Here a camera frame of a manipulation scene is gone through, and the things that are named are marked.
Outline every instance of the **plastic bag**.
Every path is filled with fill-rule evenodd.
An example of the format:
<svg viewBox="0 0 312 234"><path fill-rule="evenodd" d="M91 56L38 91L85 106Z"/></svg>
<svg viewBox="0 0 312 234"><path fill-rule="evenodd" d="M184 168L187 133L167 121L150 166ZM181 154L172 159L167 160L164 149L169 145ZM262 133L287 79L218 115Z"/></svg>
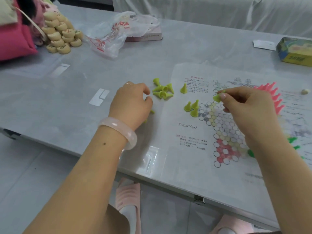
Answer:
<svg viewBox="0 0 312 234"><path fill-rule="evenodd" d="M159 21L152 15L136 15L135 12L125 11L90 28L86 37L94 51L116 58L127 37L141 37L157 26Z"/></svg>

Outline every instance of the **forearm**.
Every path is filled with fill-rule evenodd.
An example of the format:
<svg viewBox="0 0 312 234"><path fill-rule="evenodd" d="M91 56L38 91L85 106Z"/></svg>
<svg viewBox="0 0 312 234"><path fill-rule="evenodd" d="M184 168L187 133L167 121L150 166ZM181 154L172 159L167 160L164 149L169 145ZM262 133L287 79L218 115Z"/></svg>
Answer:
<svg viewBox="0 0 312 234"><path fill-rule="evenodd" d="M25 233L100 233L127 140L101 126L64 183Z"/></svg>
<svg viewBox="0 0 312 234"><path fill-rule="evenodd" d="M283 234L311 233L312 172L309 167L282 136L267 138L252 150Z"/></svg>

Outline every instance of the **table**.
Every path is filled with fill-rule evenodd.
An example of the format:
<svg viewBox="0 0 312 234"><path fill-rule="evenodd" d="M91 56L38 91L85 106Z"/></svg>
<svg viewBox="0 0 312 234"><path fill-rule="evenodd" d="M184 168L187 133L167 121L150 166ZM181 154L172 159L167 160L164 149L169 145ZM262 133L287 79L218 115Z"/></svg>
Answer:
<svg viewBox="0 0 312 234"><path fill-rule="evenodd" d="M66 5L61 5L60 11L83 31L114 14ZM84 43L61 58L41 49L39 55L3 65L0 73L0 128L13 136L20 135L80 156L96 131L97 123L108 115L111 100L120 86L130 80L145 82L151 87L156 77L169 82L174 66L179 63L213 65L258 74L269 70L284 78L297 75L311 82L311 68L282 63L276 52L252 46L256 39L277 43L281 35L174 20L161 20L161 28L162 41L126 43L115 60L96 55ZM101 106L88 104L99 88L110 90L110 93ZM145 136L150 144L159 136L158 115L163 104L155 100L153 108L156 114L148 122L149 129L137 132L147 132ZM170 179L174 158L161 151L154 154L152 150L141 151L131 157L122 156L118 171L186 198L194 200L196 195L198 203L213 205L259 226L278 229L270 203L258 204L255 197L255 203L250 206L228 194L216 194L207 185L208 177L205 185L193 185L197 177L206 177L205 167L200 164L197 168L181 168L191 169L193 173L191 177L181 177L183 183Z"/></svg>

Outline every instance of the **pink slide sandal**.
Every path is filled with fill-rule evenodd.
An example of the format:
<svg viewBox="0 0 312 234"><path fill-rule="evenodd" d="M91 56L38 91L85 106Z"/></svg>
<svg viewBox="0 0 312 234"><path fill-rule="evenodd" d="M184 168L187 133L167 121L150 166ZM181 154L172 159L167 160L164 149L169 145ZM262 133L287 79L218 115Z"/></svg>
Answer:
<svg viewBox="0 0 312 234"><path fill-rule="evenodd" d="M135 234L141 234L141 213L140 213L140 199L141 185L135 183L128 186L117 188L116 190L116 205L115 208L119 211L127 205L134 205L136 207L137 223L135 228Z"/></svg>
<svg viewBox="0 0 312 234"><path fill-rule="evenodd" d="M232 229L236 234L254 233L252 224L235 217L223 215L218 225L212 230L210 234L218 234L218 231L220 231L220 229L223 227Z"/></svg>

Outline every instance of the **yellow box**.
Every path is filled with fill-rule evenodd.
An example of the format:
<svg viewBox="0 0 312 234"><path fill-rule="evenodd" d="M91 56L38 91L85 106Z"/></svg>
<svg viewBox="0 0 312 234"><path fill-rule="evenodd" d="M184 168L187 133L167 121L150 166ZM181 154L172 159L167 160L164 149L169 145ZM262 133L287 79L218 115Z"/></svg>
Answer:
<svg viewBox="0 0 312 234"><path fill-rule="evenodd" d="M312 40L283 37L277 51L283 62L312 67Z"/></svg>

